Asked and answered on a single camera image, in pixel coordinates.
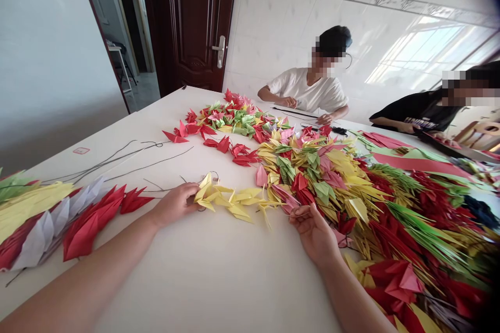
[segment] hand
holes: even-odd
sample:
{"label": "hand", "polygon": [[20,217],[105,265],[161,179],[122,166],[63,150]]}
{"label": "hand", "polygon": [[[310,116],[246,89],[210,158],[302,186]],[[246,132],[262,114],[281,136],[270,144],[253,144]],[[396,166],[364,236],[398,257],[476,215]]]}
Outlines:
{"label": "hand", "polygon": [[335,120],[335,118],[333,117],[333,114],[331,113],[325,113],[324,115],[318,117],[318,119],[316,120],[316,123],[318,123],[319,125],[328,125],[330,126],[330,124],[332,123],[332,121]]}
{"label": "hand", "polygon": [[295,100],[291,96],[287,96],[286,98],[281,98],[281,100],[278,100],[276,104],[282,107],[297,108],[297,100]]}
{"label": "hand", "polygon": [[400,122],[398,125],[396,125],[396,128],[401,133],[413,134],[415,132],[415,130],[413,130],[413,128],[420,129],[420,125],[409,124],[406,122]]}
{"label": "hand", "polygon": [[315,204],[294,209],[290,224],[297,229],[304,250],[318,268],[328,268],[342,261],[335,234]]}
{"label": "hand", "polygon": [[441,142],[443,142],[444,144],[449,145],[450,147],[454,147],[454,148],[460,147],[460,145],[457,142],[455,142],[454,140],[451,140],[451,139],[447,138],[446,135],[443,132],[439,132],[439,131],[428,132],[428,134],[431,135],[432,137],[436,138],[436,139],[439,139]]}
{"label": "hand", "polygon": [[192,203],[192,198],[190,199],[198,190],[198,184],[192,182],[177,186],[166,194],[148,214],[160,228],[165,227],[201,208],[199,204]]}

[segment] door handle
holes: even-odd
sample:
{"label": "door handle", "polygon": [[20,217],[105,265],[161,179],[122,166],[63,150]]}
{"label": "door handle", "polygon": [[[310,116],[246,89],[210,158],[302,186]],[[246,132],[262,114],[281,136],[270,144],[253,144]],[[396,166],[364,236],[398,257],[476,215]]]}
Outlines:
{"label": "door handle", "polygon": [[219,38],[219,45],[212,46],[213,50],[217,52],[217,68],[222,69],[222,62],[224,61],[224,51],[226,50],[226,37],[221,35]]}

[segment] person's left hand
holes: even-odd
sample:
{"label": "person's left hand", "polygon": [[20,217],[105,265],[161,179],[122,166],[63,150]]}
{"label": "person's left hand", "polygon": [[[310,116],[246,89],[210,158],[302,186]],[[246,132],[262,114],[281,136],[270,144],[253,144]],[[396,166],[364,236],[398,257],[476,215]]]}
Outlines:
{"label": "person's left hand", "polygon": [[319,124],[319,125],[328,125],[330,126],[330,124],[332,123],[332,121],[334,120],[335,118],[333,117],[333,114],[331,113],[325,113],[324,115],[318,117],[318,119],[316,120],[316,122]]}
{"label": "person's left hand", "polygon": [[194,182],[179,185],[166,194],[148,214],[159,227],[165,227],[201,208],[192,200],[192,196],[198,191],[199,186]]}

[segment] white t-shirt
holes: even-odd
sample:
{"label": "white t-shirt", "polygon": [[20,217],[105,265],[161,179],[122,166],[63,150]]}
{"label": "white t-shirt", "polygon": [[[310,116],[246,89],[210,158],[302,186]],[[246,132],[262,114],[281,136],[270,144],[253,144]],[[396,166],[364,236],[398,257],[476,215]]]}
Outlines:
{"label": "white t-shirt", "polygon": [[345,106],[347,97],[337,78],[320,78],[307,85],[307,68],[292,68],[267,84],[270,91],[280,97],[291,96],[297,100],[297,109],[314,112],[321,108],[328,113]]}

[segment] person's right hand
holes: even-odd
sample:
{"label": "person's right hand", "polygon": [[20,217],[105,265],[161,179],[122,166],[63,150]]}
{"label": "person's right hand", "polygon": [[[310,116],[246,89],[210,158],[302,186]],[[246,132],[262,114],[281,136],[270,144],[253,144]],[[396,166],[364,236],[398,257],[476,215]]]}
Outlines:
{"label": "person's right hand", "polygon": [[201,208],[199,204],[193,203],[191,198],[198,190],[199,186],[194,182],[179,185],[169,191],[147,214],[160,228],[165,227]]}
{"label": "person's right hand", "polygon": [[291,96],[287,96],[286,98],[281,98],[276,102],[276,104],[282,107],[297,108],[297,100],[295,100]]}
{"label": "person's right hand", "polygon": [[401,133],[413,134],[415,132],[414,128],[420,129],[420,125],[400,122],[396,125],[396,128]]}
{"label": "person's right hand", "polygon": [[290,223],[297,229],[304,250],[318,268],[343,261],[335,234],[315,204],[292,210]]}

